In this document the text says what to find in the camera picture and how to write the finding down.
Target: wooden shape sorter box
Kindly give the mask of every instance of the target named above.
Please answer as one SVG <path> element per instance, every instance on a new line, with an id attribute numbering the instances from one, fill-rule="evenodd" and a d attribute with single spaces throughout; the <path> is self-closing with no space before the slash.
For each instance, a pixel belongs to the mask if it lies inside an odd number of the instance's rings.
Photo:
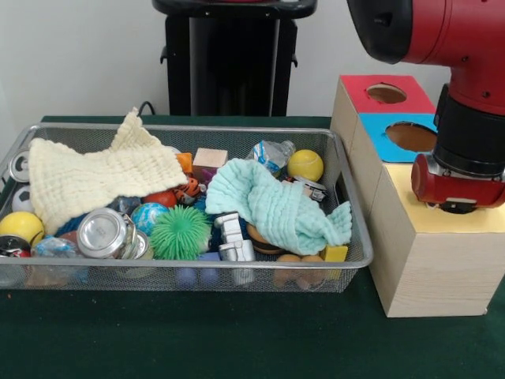
<path id="1" fill-rule="evenodd" d="M 379 106 L 380 95 L 370 96 L 369 88 L 399 88 L 403 97 L 388 101 L 403 98 L 403 108 Z M 411 150 L 422 138 L 396 138 L 388 127 L 410 123 L 433 134 L 434 107 L 426 99 L 413 78 L 343 77 L 331 128 L 349 156 L 375 251 L 370 271 L 386 315 L 482 315 L 505 274 L 505 208 L 453 215 L 417 200 L 410 185 L 417 152 Z M 419 144 L 422 151 L 434 143 L 430 138 Z"/>

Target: mint green muslin cloth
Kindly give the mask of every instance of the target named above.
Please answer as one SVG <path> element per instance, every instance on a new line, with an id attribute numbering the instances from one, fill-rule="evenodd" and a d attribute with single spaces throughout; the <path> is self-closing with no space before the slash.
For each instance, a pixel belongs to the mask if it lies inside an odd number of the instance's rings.
<path id="1" fill-rule="evenodd" d="M 299 255 L 316 255 L 350 242 L 349 202 L 329 216 L 303 194 L 301 183 L 283 184 L 255 160 L 232 159 L 212 179 L 206 213 L 238 212 L 272 245 Z"/>

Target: black cable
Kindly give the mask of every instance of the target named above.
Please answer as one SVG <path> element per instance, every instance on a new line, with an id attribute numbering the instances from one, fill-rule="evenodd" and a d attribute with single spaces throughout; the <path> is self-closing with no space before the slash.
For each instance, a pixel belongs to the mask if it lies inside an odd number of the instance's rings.
<path id="1" fill-rule="evenodd" d="M 148 102 L 148 101 L 144 101 L 142 103 L 142 105 L 140 105 L 139 113 L 137 113 L 137 116 L 140 117 L 142 115 L 142 112 L 144 111 L 144 108 L 145 108 L 146 105 L 149 107 L 149 110 L 151 111 L 151 114 L 153 116 L 156 115 L 155 108 L 152 106 L 152 104 L 150 102 Z"/>

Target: green spiky ball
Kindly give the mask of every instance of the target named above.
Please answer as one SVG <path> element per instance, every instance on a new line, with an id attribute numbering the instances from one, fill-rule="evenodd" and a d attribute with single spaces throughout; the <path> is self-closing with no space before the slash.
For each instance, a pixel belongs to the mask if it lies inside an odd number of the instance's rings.
<path id="1" fill-rule="evenodd" d="M 211 237 L 211 224 L 202 212 L 177 206 L 156 220 L 151 245 L 155 259 L 195 261 Z"/>

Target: green table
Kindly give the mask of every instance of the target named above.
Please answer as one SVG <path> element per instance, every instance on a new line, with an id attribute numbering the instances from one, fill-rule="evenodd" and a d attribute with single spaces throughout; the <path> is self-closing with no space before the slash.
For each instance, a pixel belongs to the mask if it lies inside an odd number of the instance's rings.
<path id="1" fill-rule="evenodd" d="M 329 125 L 327 118 L 144 120 Z M 505 287 L 485 317 L 440 319 L 387 319 L 367 269 L 341 295 L 0 291 L 0 341 L 2 379 L 505 377 Z"/>

